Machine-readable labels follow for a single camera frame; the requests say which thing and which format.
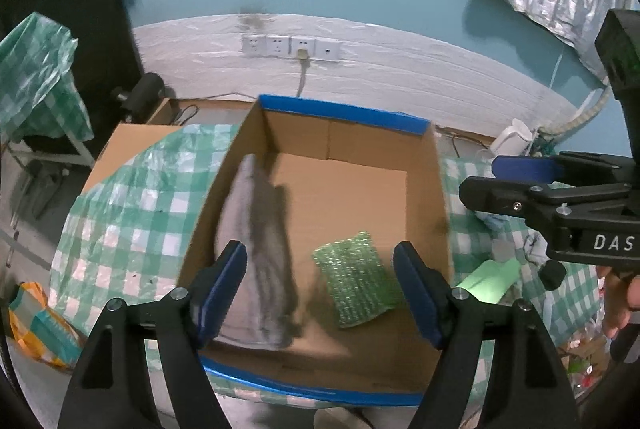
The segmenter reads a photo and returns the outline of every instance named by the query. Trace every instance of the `cable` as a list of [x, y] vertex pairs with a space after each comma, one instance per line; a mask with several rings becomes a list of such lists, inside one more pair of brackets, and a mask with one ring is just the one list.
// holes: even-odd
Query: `cable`
[[[558, 74], [558, 68], [560, 67], [560, 63], [562, 62], [562, 58], [564, 56], [564, 47], [565, 47], [565, 44], [563, 43], [562, 50], [558, 55], [558, 59], [556, 59], [556, 65], [554, 66], [554, 70], [553, 72], [551, 72], [551, 80], [549, 81], [549, 86], [548, 86], [550, 90], [553, 89], [554, 83], [556, 82], [556, 75]], [[535, 130], [533, 130], [533, 137], [531, 138], [531, 142], [529, 142], [529, 145], [527, 146], [527, 149], [524, 152], [524, 156], [529, 156], [529, 154], [531, 153], [531, 148], [533, 148], [533, 143], [536, 141], [536, 139], [538, 138], [538, 135], [540, 134], [540, 129], [541, 129], [541, 126], [538, 126]]]
[[[189, 109], [193, 109], [193, 113], [190, 116], [185, 117], [185, 115], [187, 114], [187, 110]], [[174, 116], [174, 120], [171, 121], [172, 126], [184, 126], [188, 120], [191, 120], [196, 116], [199, 110], [200, 109], [197, 104], [189, 104], [185, 109], [178, 110], [178, 112]]]
[[458, 147], [456, 146], [456, 139], [457, 138], [463, 138], [464, 140], [467, 140], [469, 142], [475, 142], [476, 144], [479, 144], [483, 148], [488, 149], [488, 146], [484, 142], [482, 142], [481, 140], [478, 140], [477, 138], [474, 138], [472, 136], [463, 135], [462, 133], [448, 132], [447, 130], [443, 130], [441, 128], [439, 128], [439, 130], [440, 130], [440, 133], [442, 135], [450, 136], [451, 143], [453, 145], [453, 149], [456, 152], [456, 155], [457, 155], [458, 158], [460, 158], [460, 152], [458, 151]]
[[210, 95], [207, 97], [199, 97], [199, 99], [217, 99], [220, 97], [230, 97], [230, 96], [236, 96], [236, 95], [240, 95], [241, 97], [245, 97], [247, 99], [251, 99], [252, 101], [257, 101], [258, 97], [255, 97], [253, 95], [247, 95], [247, 94], [243, 94], [241, 92], [227, 92], [226, 94], [217, 94], [217, 95]]
[[570, 122], [562, 124], [561, 126], [556, 126], [556, 127], [541, 126], [540, 133], [543, 133], [544, 135], [552, 135], [552, 136], [564, 135], [564, 133], [570, 132], [571, 130], [574, 130], [578, 126], [583, 125], [585, 122], [593, 119], [593, 117], [595, 117], [597, 114], [600, 113], [600, 111], [604, 108], [604, 105], [609, 100], [611, 93], [612, 93], [611, 86], [607, 84], [607, 87], [604, 88], [604, 91], [601, 93], [600, 97], [598, 98], [598, 102], [593, 104], [593, 106], [591, 106], [588, 110], [584, 111], [579, 116], [575, 117], [574, 120], [571, 120]]
[[296, 52], [296, 59], [300, 60], [300, 84], [298, 85], [298, 91], [296, 92], [296, 97], [302, 95], [302, 90], [305, 88], [306, 84], [306, 69], [309, 67], [309, 52], [306, 51], [306, 48], [298, 48]]

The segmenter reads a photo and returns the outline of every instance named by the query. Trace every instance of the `yellow bag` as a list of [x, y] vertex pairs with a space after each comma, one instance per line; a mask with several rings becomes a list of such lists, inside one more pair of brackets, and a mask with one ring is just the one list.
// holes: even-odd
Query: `yellow bag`
[[73, 368], [82, 344], [79, 335], [47, 306], [47, 295], [36, 282], [22, 283], [9, 305], [15, 341], [28, 356], [56, 367]]

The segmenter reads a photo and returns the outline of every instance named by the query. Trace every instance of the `human hand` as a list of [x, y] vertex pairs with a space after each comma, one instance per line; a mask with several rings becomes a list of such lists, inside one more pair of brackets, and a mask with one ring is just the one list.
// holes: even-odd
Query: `human hand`
[[640, 275], [627, 284], [608, 266], [597, 267], [597, 273], [599, 278], [606, 276], [602, 331], [612, 338], [629, 323], [631, 309], [640, 309]]

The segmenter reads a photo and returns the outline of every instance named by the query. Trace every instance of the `blue gripper pad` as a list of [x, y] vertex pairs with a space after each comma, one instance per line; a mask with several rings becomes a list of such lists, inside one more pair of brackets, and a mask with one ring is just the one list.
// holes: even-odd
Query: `blue gripper pad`
[[562, 178], [562, 167], [549, 157], [497, 156], [491, 171], [511, 182], [552, 183]]
[[189, 287], [190, 314], [199, 347], [220, 333], [245, 272], [246, 249], [239, 241], [230, 241], [216, 262], [194, 278]]
[[394, 249], [393, 266], [420, 335], [434, 348], [444, 349], [453, 331], [449, 285], [422, 262], [408, 241]]

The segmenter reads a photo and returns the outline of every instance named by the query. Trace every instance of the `black knob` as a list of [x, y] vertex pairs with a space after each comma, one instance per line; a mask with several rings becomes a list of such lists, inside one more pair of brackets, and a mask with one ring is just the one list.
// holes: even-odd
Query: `black knob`
[[548, 291], [556, 290], [566, 277], [566, 268], [559, 261], [550, 259], [538, 272], [540, 281]]

